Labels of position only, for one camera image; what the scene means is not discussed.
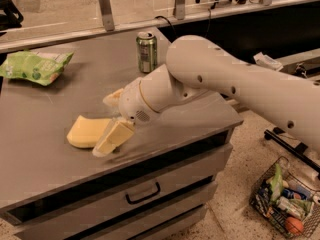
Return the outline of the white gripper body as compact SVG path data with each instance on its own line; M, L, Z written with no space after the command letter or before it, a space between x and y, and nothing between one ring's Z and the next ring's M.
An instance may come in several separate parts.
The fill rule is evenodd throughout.
M120 94L119 112L127 120L135 124L147 124L159 118L160 114L153 111L145 102L139 77L128 84Z

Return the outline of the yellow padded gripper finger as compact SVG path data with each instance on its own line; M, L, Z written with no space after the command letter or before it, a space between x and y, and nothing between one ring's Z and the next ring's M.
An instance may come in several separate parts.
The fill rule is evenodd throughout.
M120 97L123 92L123 88L108 94L103 98L103 103L109 107L117 107L119 105Z
M104 157L129 140L134 134L134 124L124 118L113 118L93 149L93 155Z

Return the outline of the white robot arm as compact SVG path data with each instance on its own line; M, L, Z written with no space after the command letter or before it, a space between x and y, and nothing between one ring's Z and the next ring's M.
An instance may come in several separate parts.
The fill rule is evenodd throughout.
M320 151L319 84L239 61L200 36L176 39L168 47L163 65L107 95L103 102L117 108L126 120L145 124L207 91L238 101Z

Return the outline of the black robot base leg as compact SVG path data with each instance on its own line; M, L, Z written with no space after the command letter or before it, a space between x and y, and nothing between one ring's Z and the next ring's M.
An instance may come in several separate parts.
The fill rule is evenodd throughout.
M278 145L283 147L289 153L294 155L296 158L301 160L303 163L308 165L314 171L318 173L318 177L320 177L320 165L314 162L312 159L308 158L304 152L308 149L308 146L302 142L299 142L296 146L290 145L288 142L285 141L284 131L278 127L275 127L272 131L265 130L264 131L264 138L266 140L273 140Z

